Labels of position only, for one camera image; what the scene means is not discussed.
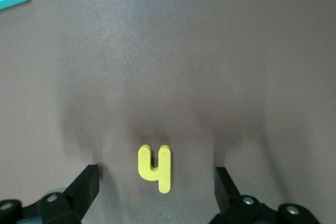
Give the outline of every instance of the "metal bolt head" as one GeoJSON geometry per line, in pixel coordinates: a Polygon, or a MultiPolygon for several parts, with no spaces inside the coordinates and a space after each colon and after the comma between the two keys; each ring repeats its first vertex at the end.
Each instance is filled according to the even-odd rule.
{"type": "Polygon", "coordinates": [[[245,197],[243,199],[243,201],[244,201],[245,204],[248,204],[248,205],[253,205],[254,204],[254,200],[251,197],[245,197]]]}
{"type": "Polygon", "coordinates": [[[48,201],[48,202],[53,202],[53,201],[55,201],[57,198],[58,198],[57,195],[56,195],[56,194],[53,194],[53,195],[51,195],[51,196],[49,196],[49,197],[47,198],[47,201],[48,201]]]}
{"type": "Polygon", "coordinates": [[[288,206],[286,210],[292,215],[298,215],[300,213],[300,211],[295,206],[288,206]]]}
{"type": "Polygon", "coordinates": [[[12,203],[6,203],[0,207],[0,210],[6,210],[8,208],[11,208],[12,205],[13,205],[12,203]]]}

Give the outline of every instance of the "yellow toy number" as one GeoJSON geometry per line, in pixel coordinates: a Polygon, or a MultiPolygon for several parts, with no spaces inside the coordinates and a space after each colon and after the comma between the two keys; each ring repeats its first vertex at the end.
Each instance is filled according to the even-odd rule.
{"type": "Polygon", "coordinates": [[[158,154],[158,166],[151,162],[152,149],[149,145],[142,145],[138,151],[139,175],[147,181],[159,181],[159,191],[166,194],[171,184],[171,150],[168,145],[162,145],[158,154]]]}

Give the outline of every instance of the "silver screw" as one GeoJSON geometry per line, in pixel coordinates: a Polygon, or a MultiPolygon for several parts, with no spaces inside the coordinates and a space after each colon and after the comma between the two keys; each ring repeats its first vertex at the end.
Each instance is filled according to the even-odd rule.
{"type": "Polygon", "coordinates": [[[53,202],[53,201],[55,201],[57,198],[58,198],[57,195],[56,195],[56,194],[53,194],[53,195],[51,195],[51,196],[49,196],[49,197],[47,198],[47,201],[48,201],[48,202],[53,202]]]}
{"type": "Polygon", "coordinates": [[[298,215],[300,213],[300,211],[295,206],[288,206],[286,210],[289,211],[292,215],[298,215]]]}
{"type": "Polygon", "coordinates": [[[13,205],[12,203],[6,203],[0,207],[0,210],[6,210],[8,208],[11,208],[12,205],[13,205]]]}
{"type": "Polygon", "coordinates": [[[243,201],[245,202],[245,204],[248,204],[248,205],[253,205],[254,204],[254,200],[250,197],[245,197],[243,199],[243,201]]]}

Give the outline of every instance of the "yellow number 4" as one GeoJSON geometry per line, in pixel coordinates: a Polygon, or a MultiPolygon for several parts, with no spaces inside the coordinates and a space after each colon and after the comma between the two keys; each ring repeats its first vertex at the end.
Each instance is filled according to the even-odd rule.
{"type": "Polygon", "coordinates": [[[138,151],[139,175],[148,181],[159,181],[159,191],[166,194],[170,191],[171,183],[171,150],[168,145],[162,145],[158,154],[158,166],[153,167],[152,149],[149,145],[142,145],[138,151]]]}

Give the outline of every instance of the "gray surface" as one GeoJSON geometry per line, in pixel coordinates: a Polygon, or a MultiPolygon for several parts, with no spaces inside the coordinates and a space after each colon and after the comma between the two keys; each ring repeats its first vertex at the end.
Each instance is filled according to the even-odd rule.
{"type": "Polygon", "coordinates": [[[84,223],[207,223],[214,165],[336,214],[336,0],[32,0],[0,12],[0,199],[103,164],[84,223]],[[137,173],[173,151],[161,195],[137,173]]]}

